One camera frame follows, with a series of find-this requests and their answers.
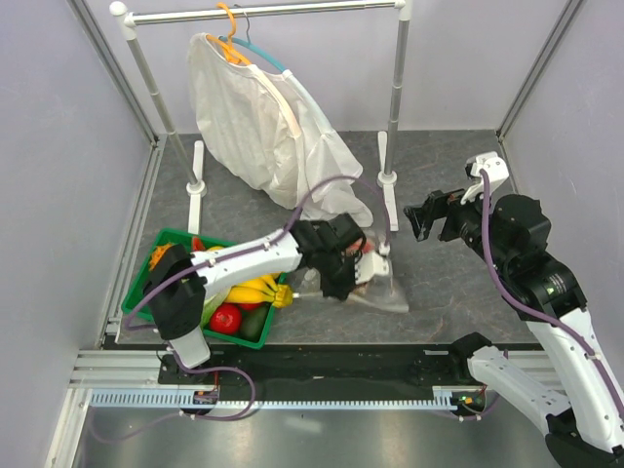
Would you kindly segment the red yellow mango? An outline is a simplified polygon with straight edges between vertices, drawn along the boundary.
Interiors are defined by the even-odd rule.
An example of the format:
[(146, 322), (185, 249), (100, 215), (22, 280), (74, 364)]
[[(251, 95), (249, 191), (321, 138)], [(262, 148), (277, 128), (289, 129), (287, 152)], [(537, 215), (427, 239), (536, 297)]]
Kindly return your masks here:
[(349, 256), (355, 256), (356, 254), (367, 254), (369, 252), (374, 252), (375, 249), (376, 243), (374, 240), (361, 238), (347, 248), (346, 254)]

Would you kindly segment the clear dotted zip top bag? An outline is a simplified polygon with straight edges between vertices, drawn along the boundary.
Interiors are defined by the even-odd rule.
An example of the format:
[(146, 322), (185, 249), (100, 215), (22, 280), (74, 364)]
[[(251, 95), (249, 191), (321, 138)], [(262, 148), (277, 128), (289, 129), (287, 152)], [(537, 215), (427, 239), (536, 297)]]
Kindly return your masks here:
[[(379, 247), (385, 244), (383, 232), (366, 229), (366, 239), (374, 240)], [(408, 313), (410, 308), (404, 289), (394, 276), (392, 261), (389, 254), (391, 273), (387, 277), (375, 277), (370, 282), (356, 285), (344, 303), (358, 304), (381, 311), (383, 313)], [(315, 269), (307, 269), (303, 276), (292, 281), (293, 298), (316, 301), (333, 301), (335, 298), (323, 297), (320, 289), (320, 274)]]

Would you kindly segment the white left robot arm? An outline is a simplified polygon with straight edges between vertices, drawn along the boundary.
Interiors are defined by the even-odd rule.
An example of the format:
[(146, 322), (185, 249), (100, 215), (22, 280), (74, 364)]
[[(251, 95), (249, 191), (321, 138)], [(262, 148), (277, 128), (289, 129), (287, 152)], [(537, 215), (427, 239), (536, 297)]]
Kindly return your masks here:
[(206, 298), (248, 280), (313, 268), (340, 300), (356, 288), (355, 265), (366, 243), (350, 214), (330, 220), (292, 220), (263, 238), (219, 251), (189, 253), (175, 244), (162, 254), (143, 286), (139, 309), (148, 307), (161, 338), (180, 360), (180, 372), (203, 383), (214, 360), (200, 326)]

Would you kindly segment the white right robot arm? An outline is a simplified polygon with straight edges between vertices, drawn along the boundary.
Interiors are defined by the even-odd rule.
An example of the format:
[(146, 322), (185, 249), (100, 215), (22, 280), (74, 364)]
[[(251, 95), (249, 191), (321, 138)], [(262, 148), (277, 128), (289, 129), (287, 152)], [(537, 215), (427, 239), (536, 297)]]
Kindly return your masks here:
[(587, 299), (574, 274), (547, 251), (550, 220), (539, 201), (511, 194), (495, 205), (462, 202), (462, 190), (434, 191), (404, 213), (418, 241), (435, 221), (440, 241), (462, 240), (487, 265), (503, 299), (537, 338), (564, 391), (558, 393), (509, 363), (478, 332), (457, 339), (448, 376), (483, 383), (541, 433), (562, 467), (623, 464), (623, 392), (593, 330)]

